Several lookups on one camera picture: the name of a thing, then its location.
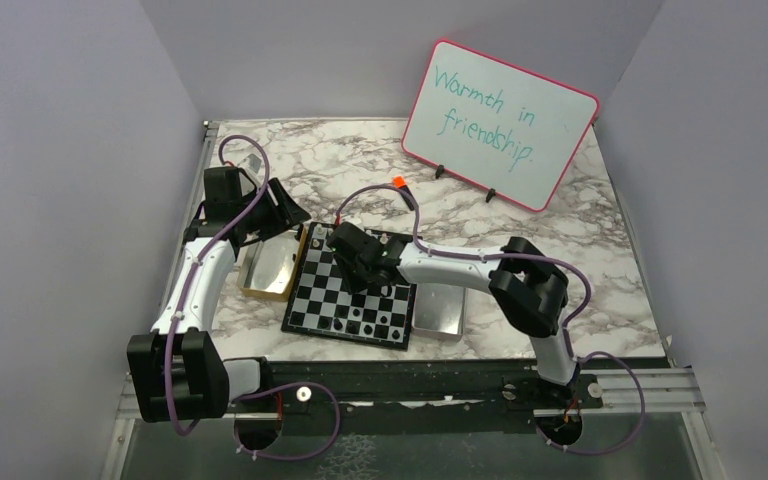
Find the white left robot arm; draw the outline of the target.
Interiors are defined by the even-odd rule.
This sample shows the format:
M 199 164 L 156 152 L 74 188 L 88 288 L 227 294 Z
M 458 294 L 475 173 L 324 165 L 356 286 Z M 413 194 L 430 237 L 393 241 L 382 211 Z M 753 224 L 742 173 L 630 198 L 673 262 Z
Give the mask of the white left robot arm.
M 271 178 L 244 192 L 242 168 L 211 167 L 205 199 L 184 232 L 180 269 L 149 331 L 129 339 L 126 357 L 141 418 L 148 423 L 220 418 L 231 395 L 211 338 L 224 282 L 243 247 L 271 240 L 310 214 Z

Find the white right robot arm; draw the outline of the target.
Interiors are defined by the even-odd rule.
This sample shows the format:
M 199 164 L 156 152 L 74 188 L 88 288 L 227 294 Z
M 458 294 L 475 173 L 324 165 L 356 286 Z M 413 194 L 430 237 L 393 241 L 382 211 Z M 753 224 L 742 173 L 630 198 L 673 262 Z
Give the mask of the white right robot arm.
M 579 367 L 562 336 L 569 280 L 530 241 L 512 237 L 501 247 L 449 248 L 404 234 L 385 242 L 359 227 L 338 224 L 325 241 L 352 293 L 397 283 L 438 284 L 491 295 L 508 323 L 527 335 L 537 359 L 537 393 L 560 407 L 577 392 Z

